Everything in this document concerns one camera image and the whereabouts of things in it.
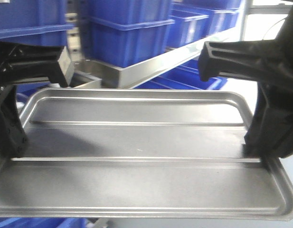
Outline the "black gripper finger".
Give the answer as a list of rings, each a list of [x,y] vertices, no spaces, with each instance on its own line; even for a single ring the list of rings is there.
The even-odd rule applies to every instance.
[[[16,86],[0,85],[0,155],[22,157],[27,147],[28,138],[17,110]]]
[[[74,70],[65,46],[0,46],[0,85],[49,81],[68,87]]]
[[[293,155],[293,92],[258,83],[255,112],[244,139],[249,156]]]
[[[262,83],[293,83],[293,61],[274,40],[206,41],[198,60],[201,80],[226,73]]]

